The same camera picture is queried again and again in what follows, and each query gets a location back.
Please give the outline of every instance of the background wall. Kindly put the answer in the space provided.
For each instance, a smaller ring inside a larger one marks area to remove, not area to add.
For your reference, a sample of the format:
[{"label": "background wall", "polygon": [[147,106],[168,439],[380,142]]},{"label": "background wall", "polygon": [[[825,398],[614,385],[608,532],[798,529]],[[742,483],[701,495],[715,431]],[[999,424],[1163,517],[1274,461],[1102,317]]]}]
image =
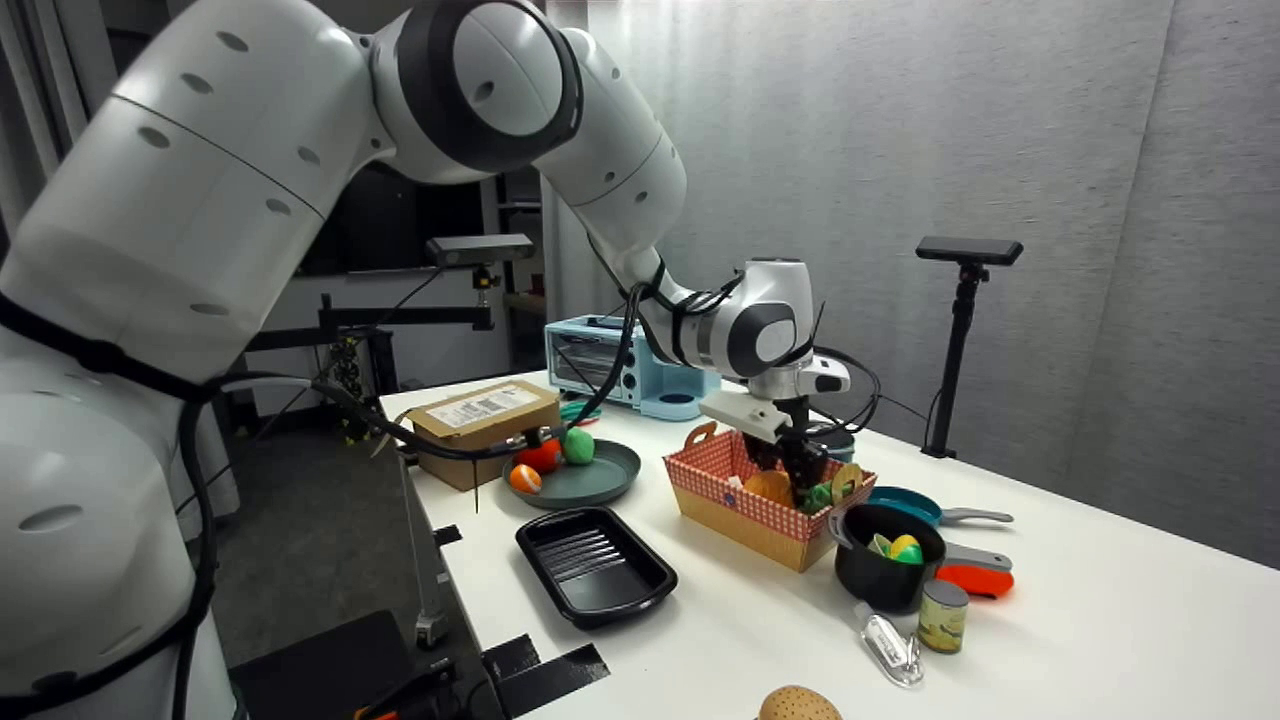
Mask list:
[{"label": "background wall", "polygon": [[[956,273],[911,249],[934,234],[1025,241],[979,291],[954,431],[965,461],[1280,562],[1263,444],[1280,420],[1277,4],[584,13],[683,151],[688,213],[665,253],[688,283],[753,253],[807,256],[825,340],[925,414]],[[562,312],[614,304],[582,256],[562,275]],[[880,428],[920,439],[907,414]]]}]

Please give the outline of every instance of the green plate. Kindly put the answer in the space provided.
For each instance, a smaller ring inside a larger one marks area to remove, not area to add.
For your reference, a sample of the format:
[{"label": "green plate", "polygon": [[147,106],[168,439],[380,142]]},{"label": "green plate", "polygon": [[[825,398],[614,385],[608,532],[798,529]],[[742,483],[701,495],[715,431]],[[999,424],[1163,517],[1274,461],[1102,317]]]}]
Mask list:
[{"label": "green plate", "polygon": [[520,495],[534,507],[543,511],[582,511],[582,507],[606,507],[637,483],[642,458],[627,444],[597,439],[597,461],[590,469],[555,469],[543,476],[543,492]]}]

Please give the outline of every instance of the metal can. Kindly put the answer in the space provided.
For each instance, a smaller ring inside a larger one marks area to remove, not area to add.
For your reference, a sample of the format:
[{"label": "metal can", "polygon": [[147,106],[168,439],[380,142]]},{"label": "metal can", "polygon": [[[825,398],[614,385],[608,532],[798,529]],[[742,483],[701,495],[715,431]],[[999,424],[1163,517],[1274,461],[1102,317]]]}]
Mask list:
[{"label": "metal can", "polygon": [[959,651],[969,598],[956,586],[929,581],[920,592],[920,645],[934,651]]}]

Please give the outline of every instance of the black plastic tray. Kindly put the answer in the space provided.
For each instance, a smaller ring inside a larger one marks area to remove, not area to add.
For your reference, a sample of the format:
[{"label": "black plastic tray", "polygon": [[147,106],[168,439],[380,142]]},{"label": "black plastic tray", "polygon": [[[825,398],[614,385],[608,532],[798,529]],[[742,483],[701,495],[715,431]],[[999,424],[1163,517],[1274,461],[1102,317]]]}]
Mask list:
[{"label": "black plastic tray", "polygon": [[608,507],[530,522],[518,543],[576,629],[637,621],[678,588],[673,563]]}]

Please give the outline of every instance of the white table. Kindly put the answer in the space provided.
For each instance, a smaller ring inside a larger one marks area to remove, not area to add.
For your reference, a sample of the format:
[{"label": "white table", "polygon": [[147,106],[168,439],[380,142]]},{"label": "white table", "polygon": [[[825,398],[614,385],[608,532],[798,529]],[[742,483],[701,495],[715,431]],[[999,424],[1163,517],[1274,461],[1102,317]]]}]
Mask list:
[{"label": "white table", "polygon": [[[383,398],[383,414],[461,389],[479,385]],[[536,511],[503,483],[485,483],[478,511],[472,492],[415,476],[431,524],[465,532],[443,562],[485,647],[530,631],[539,658],[597,645],[614,670],[534,717],[758,717],[779,686],[807,686],[852,720],[1280,717],[1280,671],[1267,670],[1280,647],[1274,568],[865,431],[855,461],[880,483],[1015,511],[1015,532],[945,532],[1013,558],[1015,592],[973,604],[965,651],[925,651],[925,686],[896,689],[852,635],[834,558],[798,575],[681,517],[665,458],[688,424],[608,410],[592,431],[642,454],[642,481],[615,511],[681,573],[669,604],[627,629],[582,631],[555,616],[518,548],[518,529]]]}]

